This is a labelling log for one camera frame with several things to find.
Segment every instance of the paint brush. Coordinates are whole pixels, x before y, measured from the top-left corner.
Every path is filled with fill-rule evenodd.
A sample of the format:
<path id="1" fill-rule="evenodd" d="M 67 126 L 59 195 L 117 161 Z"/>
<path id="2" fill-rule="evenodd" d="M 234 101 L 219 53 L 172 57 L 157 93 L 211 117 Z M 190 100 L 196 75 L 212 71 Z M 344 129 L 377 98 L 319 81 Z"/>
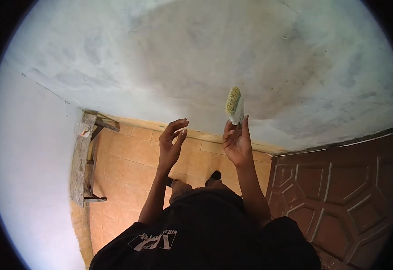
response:
<path id="1" fill-rule="evenodd" d="M 228 94 L 225 111 L 234 126 L 242 124 L 244 119 L 244 101 L 240 89 L 234 86 Z"/>

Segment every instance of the person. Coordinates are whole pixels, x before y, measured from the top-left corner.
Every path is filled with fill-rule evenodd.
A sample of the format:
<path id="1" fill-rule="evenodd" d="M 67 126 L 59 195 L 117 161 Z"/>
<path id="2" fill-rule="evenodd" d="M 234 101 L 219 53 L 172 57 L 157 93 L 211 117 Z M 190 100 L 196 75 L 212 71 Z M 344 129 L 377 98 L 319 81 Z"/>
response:
<path id="1" fill-rule="evenodd" d="M 253 163 L 248 116 L 242 128 L 228 121 L 222 137 L 242 197 L 222 183 L 219 171 L 196 189 L 168 178 L 188 124 L 178 119 L 162 133 L 159 165 L 138 222 L 104 246 L 90 269 L 320 269 L 297 223 L 271 218 Z M 172 195 L 163 209 L 167 185 Z"/>

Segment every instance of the right hand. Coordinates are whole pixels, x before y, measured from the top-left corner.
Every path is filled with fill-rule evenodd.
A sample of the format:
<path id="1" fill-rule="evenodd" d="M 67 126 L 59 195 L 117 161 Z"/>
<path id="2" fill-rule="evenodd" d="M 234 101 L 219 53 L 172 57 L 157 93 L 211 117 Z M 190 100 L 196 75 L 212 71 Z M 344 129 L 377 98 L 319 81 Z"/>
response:
<path id="1" fill-rule="evenodd" d="M 253 161 L 248 118 L 248 115 L 244 118 L 242 129 L 234 126 L 231 120 L 228 120 L 222 136 L 222 148 L 236 167 Z"/>

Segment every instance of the orange floor tile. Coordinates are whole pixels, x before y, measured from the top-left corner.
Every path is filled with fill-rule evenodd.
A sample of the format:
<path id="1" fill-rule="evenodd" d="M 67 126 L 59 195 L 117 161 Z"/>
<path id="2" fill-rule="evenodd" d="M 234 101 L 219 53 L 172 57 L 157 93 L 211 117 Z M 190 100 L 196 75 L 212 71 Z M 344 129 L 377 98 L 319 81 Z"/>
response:
<path id="1" fill-rule="evenodd" d="M 161 132 L 120 124 L 120 132 L 103 129 L 97 144 L 94 193 L 106 202 L 90 203 L 90 230 L 93 252 L 138 220 L 149 194 L 159 160 Z M 253 152 L 260 187 L 265 194 L 269 181 L 271 156 Z M 191 186 L 204 186 L 218 170 L 222 181 L 241 195 L 237 173 L 218 143 L 186 138 L 170 177 Z M 171 188 L 167 187 L 164 208 L 169 206 Z"/>

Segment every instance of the brown door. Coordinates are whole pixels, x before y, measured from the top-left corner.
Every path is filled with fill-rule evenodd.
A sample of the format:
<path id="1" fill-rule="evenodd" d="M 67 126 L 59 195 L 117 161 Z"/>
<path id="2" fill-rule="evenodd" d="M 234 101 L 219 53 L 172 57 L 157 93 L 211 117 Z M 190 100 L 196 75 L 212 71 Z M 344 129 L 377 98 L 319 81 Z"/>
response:
<path id="1" fill-rule="evenodd" d="M 273 158 L 273 218 L 296 220 L 324 269 L 367 269 L 393 225 L 393 134 Z"/>

